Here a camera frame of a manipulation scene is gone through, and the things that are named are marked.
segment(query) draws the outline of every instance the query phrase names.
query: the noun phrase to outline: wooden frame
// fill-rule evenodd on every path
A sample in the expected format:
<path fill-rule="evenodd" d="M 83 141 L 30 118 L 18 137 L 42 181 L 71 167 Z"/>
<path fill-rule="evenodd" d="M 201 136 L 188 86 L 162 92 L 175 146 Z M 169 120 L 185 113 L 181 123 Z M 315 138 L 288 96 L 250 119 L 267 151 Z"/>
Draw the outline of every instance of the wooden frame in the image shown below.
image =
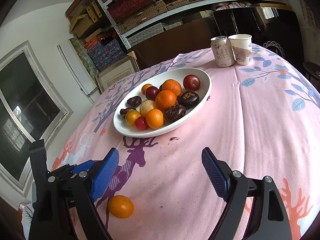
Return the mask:
<path fill-rule="evenodd" d="M 140 69 L 134 57 L 127 55 L 118 60 L 97 74 L 96 79 L 101 93 L 120 79 L 138 71 Z"/>

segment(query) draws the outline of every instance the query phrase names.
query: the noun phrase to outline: shelf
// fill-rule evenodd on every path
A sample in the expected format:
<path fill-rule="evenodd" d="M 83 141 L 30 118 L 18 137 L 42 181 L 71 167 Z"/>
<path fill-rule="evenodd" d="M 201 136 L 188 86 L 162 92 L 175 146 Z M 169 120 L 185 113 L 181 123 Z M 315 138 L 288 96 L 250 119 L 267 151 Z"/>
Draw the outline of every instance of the shelf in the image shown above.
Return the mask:
<path fill-rule="evenodd" d="M 142 29 L 142 28 L 144 28 L 144 27 L 146 27 L 156 21 L 159 21 L 163 18 L 174 15 L 176 13 L 180 13 L 180 12 L 183 12 L 183 11 L 186 11 L 186 10 L 189 10 L 192 8 L 196 8 L 199 6 L 203 6 L 203 5 L 208 5 L 208 4 L 212 4 L 212 3 L 219 3 L 219 2 L 229 2 L 229 1 L 242 1 L 242 0 L 203 0 L 203 1 L 199 1 L 199 2 L 190 3 L 187 5 L 175 8 L 173 10 L 167 11 L 167 12 L 160 14 L 156 17 L 153 17 L 153 18 L 139 24 L 138 26 L 134 27 L 133 29 L 128 30 L 126 33 L 123 34 L 123 36 L 128 37 L 131 34 L 135 33 L 136 31 L 138 31 L 138 30 L 140 30 L 140 29 Z M 285 0 L 260 0 L 260 1 L 271 1 L 271 2 L 278 2 L 278 3 L 286 4 Z"/>

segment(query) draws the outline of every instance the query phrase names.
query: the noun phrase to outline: cloth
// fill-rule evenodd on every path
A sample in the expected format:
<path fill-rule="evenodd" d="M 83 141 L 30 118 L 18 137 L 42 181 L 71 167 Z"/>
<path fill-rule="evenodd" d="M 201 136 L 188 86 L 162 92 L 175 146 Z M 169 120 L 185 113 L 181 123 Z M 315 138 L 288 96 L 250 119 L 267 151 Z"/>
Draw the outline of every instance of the cloth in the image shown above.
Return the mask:
<path fill-rule="evenodd" d="M 21 224 L 22 224 L 22 227 L 23 227 L 24 238 L 26 240 L 29 239 L 31 221 L 32 221 L 32 217 L 33 217 L 33 213 L 34 212 L 35 212 L 35 209 L 33 208 L 32 203 L 26 204 L 24 206 L 23 211 L 22 211 Z"/>
<path fill-rule="evenodd" d="M 263 47 L 252 48 L 249 66 L 220 68 L 212 50 L 203 49 L 134 73 L 107 89 L 81 121 L 52 169 L 101 160 L 111 147 L 119 150 L 119 166 L 95 203 L 114 240 L 208 239 L 225 202 L 201 163 L 205 147 L 249 178 L 271 176 L 284 200 L 293 240 L 308 229 L 320 209 L 320 95 L 287 61 Z M 157 137 L 116 132 L 113 115 L 124 96 L 148 78 L 179 67 L 210 75 L 212 90 L 202 109 Z M 114 195 L 133 201 L 132 216 L 109 214 L 108 200 Z M 251 205 L 248 198 L 234 239 L 242 238 Z M 76 232 L 85 239 L 79 222 Z"/>

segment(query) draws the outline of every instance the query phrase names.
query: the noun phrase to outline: oval white plate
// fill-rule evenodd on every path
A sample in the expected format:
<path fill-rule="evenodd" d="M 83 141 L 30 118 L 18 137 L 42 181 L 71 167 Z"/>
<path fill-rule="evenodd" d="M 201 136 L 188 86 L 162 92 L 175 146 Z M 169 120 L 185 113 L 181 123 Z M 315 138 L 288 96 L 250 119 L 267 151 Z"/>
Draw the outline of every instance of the oval white plate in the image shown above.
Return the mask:
<path fill-rule="evenodd" d="M 201 85 L 200 85 L 199 90 L 196 91 L 196 93 L 200 97 L 200 101 L 197 106 L 195 106 L 192 109 L 187 110 L 186 115 L 184 117 L 182 117 L 181 119 L 179 119 L 171 124 L 169 124 L 166 120 L 164 120 L 164 125 L 156 130 L 149 128 L 144 131 L 138 131 L 135 129 L 134 126 L 128 125 L 127 122 L 125 121 L 125 119 L 121 117 L 120 110 L 122 108 L 129 107 L 127 105 L 127 100 L 129 98 L 132 98 L 134 96 L 140 96 L 142 98 L 142 102 L 147 100 L 147 98 L 144 95 L 142 95 L 142 93 L 141 93 L 141 88 L 145 84 L 152 84 L 153 86 L 159 88 L 164 83 L 164 81 L 166 81 L 167 79 L 174 79 L 180 83 L 180 85 L 182 87 L 182 91 L 184 92 L 186 90 L 183 88 L 182 82 L 183 82 L 184 77 L 187 75 L 190 75 L 190 74 L 196 75 L 197 77 L 200 78 Z M 179 126 L 183 125 L 191 116 L 193 116 L 195 113 L 197 113 L 202 108 L 202 106 L 204 105 L 204 103 L 206 102 L 206 100 L 209 96 L 210 91 L 211 91 L 211 78 L 205 71 L 203 71 L 201 69 L 198 69 L 198 68 L 178 68 L 178 69 L 174 69 L 171 71 L 161 73 L 161 74 L 156 75 L 152 78 L 149 78 L 145 82 L 143 82 L 140 85 L 138 85 L 137 87 L 135 87 L 121 101 L 121 103 L 119 104 L 118 108 L 116 109 L 115 115 L 113 117 L 113 125 L 115 126 L 116 130 L 119 133 L 121 133 L 125 136 L 137 137 L 137 138 L 153 137 L 153 136 L 158 136 L 158 135 L 170 132 L 170 131 L 178 128 Z"/>

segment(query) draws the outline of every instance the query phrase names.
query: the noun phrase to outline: paper cup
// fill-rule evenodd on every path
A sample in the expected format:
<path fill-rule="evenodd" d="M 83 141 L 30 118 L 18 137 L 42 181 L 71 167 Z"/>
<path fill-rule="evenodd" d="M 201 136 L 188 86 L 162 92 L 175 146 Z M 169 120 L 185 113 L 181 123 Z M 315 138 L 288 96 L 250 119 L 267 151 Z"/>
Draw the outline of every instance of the paper cup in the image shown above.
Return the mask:
<path fill-rule="evenodd" d="M 249 34 L 236 34 L 228 37 L 239 65 L 249 65 L 252 62 L 251 38 Z"/>

